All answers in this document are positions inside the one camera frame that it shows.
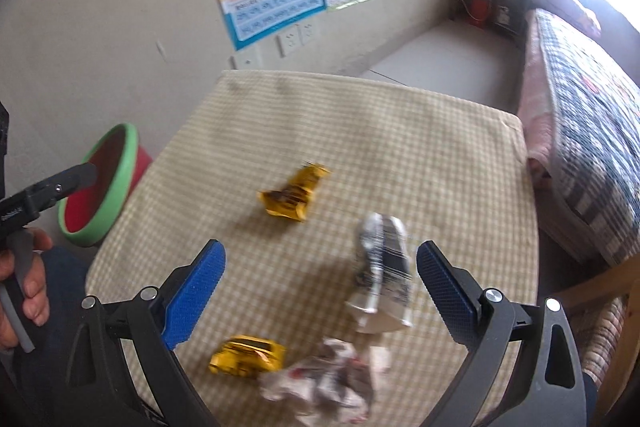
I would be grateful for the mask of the person's left hand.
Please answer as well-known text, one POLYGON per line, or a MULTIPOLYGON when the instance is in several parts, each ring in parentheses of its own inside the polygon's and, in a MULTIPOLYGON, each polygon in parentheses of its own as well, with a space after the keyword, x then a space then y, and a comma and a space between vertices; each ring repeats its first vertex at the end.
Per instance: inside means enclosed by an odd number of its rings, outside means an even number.
MULTIPOLYGON (((34 253, 32 254, 32 264, 23 279, 24 303, 23 313, 25 317, 41 327, 46 324, 50 317, 50 303, 47 296, 46 268, 40 254, 52 248, 53 243, 50 236, 38 228, 29 228, 29 234, 34 241, 34 253)), ((11 325, 6 311, 1 309, 1 349, 9 350, 15 348, 20 342, 13 326, 11 325)))

